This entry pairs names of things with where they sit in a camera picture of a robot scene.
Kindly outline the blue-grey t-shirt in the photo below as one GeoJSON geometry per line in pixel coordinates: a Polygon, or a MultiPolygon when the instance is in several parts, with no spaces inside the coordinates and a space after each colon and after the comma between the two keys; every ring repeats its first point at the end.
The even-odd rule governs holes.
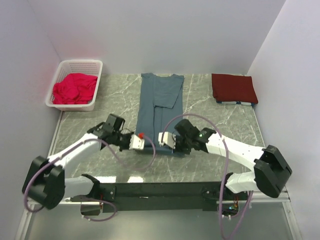
{"type": "Polygon", "coordinates": [[[158,142],[170,120],[183,113],[184,76],[157,76],[153,73],[141,74],[139,110],[135,132],[149,137],[161,155],[173,155],[167,146],[161,147],[158,142]]]}

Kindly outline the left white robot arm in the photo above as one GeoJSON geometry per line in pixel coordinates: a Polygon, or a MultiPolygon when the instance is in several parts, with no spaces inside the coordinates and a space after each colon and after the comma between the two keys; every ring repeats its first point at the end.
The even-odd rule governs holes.
{"type": "Polygon", "coordinates": [[[83,196],[88,201],[101,197],[100,181],[89,174],[72,178],[72,171],[81,161],[111,145],[123,150],[143,148],[143,139],[134,132],[122,133],[125,120],[110,114],[106,121],[90,128],[78,141],[64,150],[48,156],[36,157],[28,170],[22,193],[24,206],[28,199],[51,210],[63,199],[83,196]]]}

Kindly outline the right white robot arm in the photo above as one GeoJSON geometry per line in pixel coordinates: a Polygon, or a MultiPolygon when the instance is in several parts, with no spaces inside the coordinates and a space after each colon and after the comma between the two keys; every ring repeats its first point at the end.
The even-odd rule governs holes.
{"type": "Polygon", "coordinates": [[[292,175],[289,164],[273,145],[253,146],[224,135],[219,136],[216,130],[207,127],[199,130],[187,119],[177,123],[174,129],[180,135],[178,146],[187,153],[194,149],[228,157],[230,161],[249,169],[248,172],[226,175],[219,187],[221,197],[226,200],[246,191],[260,191],[268,197],[278,198],[292,175]]]}

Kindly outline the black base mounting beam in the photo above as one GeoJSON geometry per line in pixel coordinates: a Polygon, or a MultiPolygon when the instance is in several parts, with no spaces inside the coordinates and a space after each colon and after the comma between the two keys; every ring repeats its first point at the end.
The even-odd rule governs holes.
{"type": "Polygon", "coordinates": [[[219,181],[102,183],[95,199],[114,204],[118,211],[217,211],[219,181]]]}

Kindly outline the folded dark red t-shirt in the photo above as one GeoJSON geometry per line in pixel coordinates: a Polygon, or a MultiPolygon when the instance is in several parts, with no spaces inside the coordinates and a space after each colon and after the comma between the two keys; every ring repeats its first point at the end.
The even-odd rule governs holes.
{"type": "Polygon", "coordinates": [[[211,85],[216,101],[259,103],[251,76],[212,73],[211,85]]]}

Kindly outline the crumpled pink-red t-shirt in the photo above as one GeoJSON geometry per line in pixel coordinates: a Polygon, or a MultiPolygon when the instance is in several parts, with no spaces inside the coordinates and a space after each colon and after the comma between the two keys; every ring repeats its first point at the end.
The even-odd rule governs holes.
{"type": "Polygon", "coordinates": [[[53,104],[85,105],[94,97],[98,77],[83,73],[70,73],[53,86],[53,104]]]}

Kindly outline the white plastic laundry basket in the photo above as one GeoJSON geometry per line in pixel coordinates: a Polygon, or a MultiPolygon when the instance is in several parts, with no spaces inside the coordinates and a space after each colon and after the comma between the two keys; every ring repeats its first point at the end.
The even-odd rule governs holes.
{"type": "Polygon", "coordinates": [[[103,63],[100,60],[93,59],[72,59],[62,61],[51,81],[49,92],[47,94],[45,104],[48,107],[56,108],[60,111],[92,111],[98,93],[99,83],[102,75],[103,63]],[[85,75],[97,76],[97,84],[93,99],[88,104],[53,104],[53,87],[56,83],[60,83],[67,75],[81,73],[85,75]]]}

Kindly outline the folded white blue t-shirt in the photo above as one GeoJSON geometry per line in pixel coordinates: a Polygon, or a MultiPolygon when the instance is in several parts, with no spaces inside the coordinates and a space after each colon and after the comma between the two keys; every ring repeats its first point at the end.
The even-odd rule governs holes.
{"type": "Polygon", "coordinates": [[[243,106],[251,106],[254,107],[256,104],[252,102],[244,102],[244,101],[216,101],[218,104],[226,104],[226,105],[243,105],[243,106]]]}

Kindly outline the aluminium rail frame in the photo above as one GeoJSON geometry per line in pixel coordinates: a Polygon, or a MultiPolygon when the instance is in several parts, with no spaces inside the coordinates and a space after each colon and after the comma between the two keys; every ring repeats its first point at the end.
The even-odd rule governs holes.
{"type": "MultiPolygon", "coordinates": [[[[176,117],[174,117],[171,122],[174,124],[178,124],[181,120],[187,119],[188,120],[188,114],[181,114],[176,117]]],[[[209,129],[217,131],[219,136],[223,136],[219,129],[212,124],[209,129]]],[[[164,129],[162,132],[169,132],[173,133],[175,135],[178,135],[178,132],[174,129],[173,131],[168,131],[167,129],[164,129]]],[[[152,148],[155,148],[155,145],[153,141],[143,133],[136,133],[135,135],[139,136],[140,138],[144,139],[144,149],[143,150],[137,150],[137,151],[144,151],[146,149],[146,143],[149,143],[152,148]]],[[[115,145],[111,145],[110,147],[105,147],[107,149],[111,149],[115,145]]],[[[230,162],[232,160],[229,160],[229,157],[223,157],[225,158],[226,162],[230,162]]],[[[242,220],[244,218],[244,215],[246,211],[249,209],[252,203],[276,203],[276,202],[282,202],[282,203],[288,203],[290,201],[289,195],[285,192],[285,187],[281,191],[279,197],[272,198],[265,194],[263,194],[261,191],[244,191],[240,193],[232,193],[227,188],[225,188],[224,181],[226,180],[226,176],[229,173],[234,172],[227,172],[225,171],[222,175],[222,179],[220,181],[220,191],[219,191],[219,200],[217,205],[217,213],[218,213],[218,220],[222,221],[223,219],[233,219],[233,218],[239,218],[242,220]]],[[[100,181],[100,184],[103,183],[109,183],[110,182],[104,182],[101,178],[94,177],[100,181]]],[[[99,218],[99,214],[101,213],[109,213],[110,217],[113,218],[116,216],[116,214],[120,211],[118,211],[117,207],[108,201],[102,200],[102,199],[90,199],[83,196],[75,196],[75,197],[69,197],[65,198],[60,201],[60,204],[79,204],[81,209],[81,217],[88,222],[92,223],[100,223],[102,222],[102,219],[99,218]]],[[[28,231],[28,227],[31,221],[31,218],[34,214],[38,213],[39,211],[43,209],[47,209],[45,207],[42,207],[41,204],[38,202],[32,200],[31,198],[27,201],[28,206],[25,207],[24,200],[24,214],[21,219],[18,233],[16,235],[16,239],[23,240],[25,239],[28,231]]]]}

